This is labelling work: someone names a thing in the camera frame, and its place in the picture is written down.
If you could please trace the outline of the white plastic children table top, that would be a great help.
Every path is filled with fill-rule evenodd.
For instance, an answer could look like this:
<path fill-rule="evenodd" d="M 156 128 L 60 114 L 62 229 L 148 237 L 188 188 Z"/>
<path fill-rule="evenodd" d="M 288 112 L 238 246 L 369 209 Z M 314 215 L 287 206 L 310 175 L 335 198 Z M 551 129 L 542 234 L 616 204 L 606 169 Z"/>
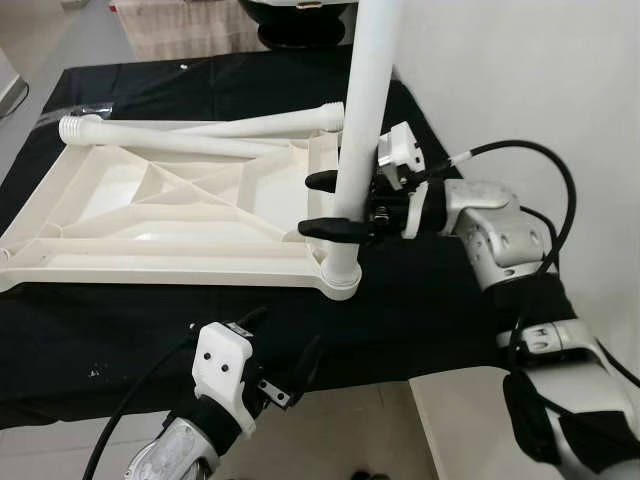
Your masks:
<path fill-rule="evenodd" d="M 100 120 L 170 132 L 220 123 Z M 337 166 L 340 131 L 228 140 L 293 148 L 228 157 L 65 143 L 0 234 L 0 292 L 29 283 L 251 285 L 351 298 L 355 285 L 325 278 L 328 244 L 297 230 L 332 211 L 332 197 L 305 178 Z"/>

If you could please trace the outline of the black tablecloth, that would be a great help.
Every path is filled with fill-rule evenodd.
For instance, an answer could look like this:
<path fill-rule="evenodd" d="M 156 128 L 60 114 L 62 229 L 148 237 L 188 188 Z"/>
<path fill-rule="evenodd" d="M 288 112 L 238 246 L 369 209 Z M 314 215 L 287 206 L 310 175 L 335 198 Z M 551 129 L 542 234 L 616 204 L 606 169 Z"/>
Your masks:
<path fill-rule="evenodd" d="M 342 100 L 349 61 L 348 47 L 330 47 L 68 68 L 38 105 L 114 102 L 119 120 L 228 122 Z M 192 393 L 192 353 L 170 349 L 192 326 L 262 306 L 256 333 L 287 348 L 288 365 L 323 338 L 314 390 L 504 366 L 497 337 L 512 321 L 456 239 L 389 239 L 360 261 L 364 280 L 343 302 L 315 289 L 215 285 L 29 283 L 0 293 L 0 429 L 109 416 L 140 375 L 131 412 L 169 410 Z"/>

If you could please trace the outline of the beige patterned cloth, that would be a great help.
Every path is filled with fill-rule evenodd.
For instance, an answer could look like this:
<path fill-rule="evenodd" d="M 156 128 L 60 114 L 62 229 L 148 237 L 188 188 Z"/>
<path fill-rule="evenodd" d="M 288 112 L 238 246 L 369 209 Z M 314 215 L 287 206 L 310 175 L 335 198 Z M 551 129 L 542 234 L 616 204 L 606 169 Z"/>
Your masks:
<path fill-rule="evenodd" d="M 141 61 L 266 50 L 237 0 L 110 0 L 109 10 Z"/>

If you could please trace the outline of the clear tape patch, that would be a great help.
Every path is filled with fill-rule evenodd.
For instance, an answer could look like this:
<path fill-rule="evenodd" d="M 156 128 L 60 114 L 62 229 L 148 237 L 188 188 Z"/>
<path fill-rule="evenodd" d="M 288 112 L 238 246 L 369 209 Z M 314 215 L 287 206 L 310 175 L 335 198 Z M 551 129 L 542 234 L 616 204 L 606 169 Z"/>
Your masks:
<path fill-rule="evenodd" d="M 88 102 L 88 104 L 78 104 L 69 108 L 60 108 L 42 113 L 41 122 L 59 122 L 64 116 L 97 115 L 101 118 L 110 118 L 113 114 L 114 102 Z"/>

